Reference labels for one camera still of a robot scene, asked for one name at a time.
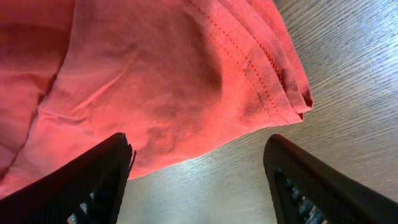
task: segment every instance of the gray wooden surface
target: gray wooden surface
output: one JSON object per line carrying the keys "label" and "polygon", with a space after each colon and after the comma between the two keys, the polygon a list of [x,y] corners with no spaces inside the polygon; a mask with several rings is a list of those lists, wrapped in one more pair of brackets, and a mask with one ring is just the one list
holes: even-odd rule
{"label": "gray wooden surface", "polygon": [[276,0],[315,108],[301,124],[243,136],[130,181],[119,223],[275,223],[263,147],[280,133],[398,200],[398,2]]}

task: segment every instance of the fabric fold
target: fabric fold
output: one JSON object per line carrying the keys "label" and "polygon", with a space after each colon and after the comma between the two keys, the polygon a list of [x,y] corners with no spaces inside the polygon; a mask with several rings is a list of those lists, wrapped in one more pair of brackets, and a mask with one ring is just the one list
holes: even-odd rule
{"label": "fabric fold", "polygon": [[77,0],[67,55],[0,194],[116,132],[137,150],[133,179],[311,108],[272,1]]}

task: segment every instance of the red thread stitching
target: red thread stitching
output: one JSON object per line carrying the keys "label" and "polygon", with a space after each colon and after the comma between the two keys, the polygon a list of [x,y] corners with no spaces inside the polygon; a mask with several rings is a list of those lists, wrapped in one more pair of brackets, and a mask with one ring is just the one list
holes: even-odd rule
{"label": "red thread stitching", "polygon": [[269,53],[265,50],[265,48],[260,44],[260,42],[259,42],[253,35],[251,35],[251,36],[252,36],[253,39],[257,42],[257,44],[259,44],[260,48],[262,49],[262,51],[263,51],[264,54],[266,55],[266,57],[267,57],[269,63],[271,64],[272,68],[274,69],[274,71],[276,72],[276,74],[277,74],[277,76],[278,76],[278,79],[279,79],[280,84],[282,85],[282,88],[284,88],[284,84],[282,83],[282,81],[283,81],[283,80],[282,80],[282,75],[281,75],[280,72],[279,72],[278,66],[275,64],[275,62],[274,62],[274,60],[272,59],[272,57],[271,57],[271,56],[269,55]]}
{"label": "red thread stitching", "polygon": [[248,56],[245,56],[245,54],[242,52],[241,49],[239,49],[239,47],[235,44],[235,42],[233,41],[233,39],[223,30],[221,29],[211,18],[209,15],[207,15],[202,9],[200,9],[200,7],[198,5],[196,5],[195,3],[192,2],[192,0],[187,0],[193,7],[195,7],[203,16],[205,16],[215,27],[217,27],[220,31],[222,31],[222,33],[228,37],[228,39],[231,41],[231,43],[236,47],[236,49],[246,58],[246,60],[249,62],[251,68],[253,69],[253,71],[256,73],[262,88],[264,89],[266,95],[267,95],[267,99],[269,100],[269,102],[271,103],[272,107],[274,107],[275,111],[277,112],[277,114],[280,116],[280,118],[282,118],[286,123],[289,123],[278,111],[278,109],[276,108],[274,102],[271,100],[268,91],[266,90],[266,86],[265,84],[262,82],[261,78],[260,78],[260,74],[258,74],[257,70],[254,68],[254,65],[251,63],[251,61],[248,59]]}
{"label": "red thread stitching", "polygon": [[[225,48],[220,42],[218,42],[217,40],[216,40],[216,38],[215,37],[213,37],[213,34],[211,34],[211,33],[209,33],[208,32],[208,34],[209,34],[209,36],[222,48],[222,49],[224,49],[225,50],[225,52],[228,54],[228,56],[230,56],[233,60],[234,60],[234,62],[238,65],[238,67],[240,68],[241,66],[240,66],[240,64],[238,63],[238,61],[230,54],[230,52],[228,51],[228,49],[227,48]],[[254,86],[254,84],[253,84],[253,82],[250,80],[250,78],[248,77],[248,75],[246,74],[246,72],[244,71],[244,69],[242,68],[242,71],[243,71],[243,75],[246,77],[246,79],[249,81],[249,83],[251,84],[251,86],[253,87],[253,89],[254,90],[256,90],[256,87]],[[262,107],[262,109],[264,110],[264,112],[266,112],[266,114],[268,115],[268,118],[269,119],[271,119],[273,122],[275,122],[275,124],[277,124],[277,125],[280,125],[276,120],[274,120],[273,118],[272,118],[272,116],[268,113],[268,111],[266,110],[266,108],[264,107],[264,103],[262,102],[262,99],[259,97],[259,100],[260,100],[260,103],[261,103],[261,107]]]}

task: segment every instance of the textured grip surface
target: textured grip surface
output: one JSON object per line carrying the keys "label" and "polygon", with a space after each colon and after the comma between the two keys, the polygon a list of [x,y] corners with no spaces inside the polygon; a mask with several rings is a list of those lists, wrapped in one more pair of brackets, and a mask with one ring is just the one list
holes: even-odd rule
{"label": "textured grip surface", "polygon": [[131,146],[116,133],[67,165],[0,201],[0,223],[116,223]]}
{"label": "textured grip surface", "polygon": [[[264,168],[279,224],[398,220],[398,204],[340,174],[277,134],[266,144]],[[309,203],[314,207],[305,208]],[[309,220],[309,213],[314,214],[315,210],[321,218]]]}

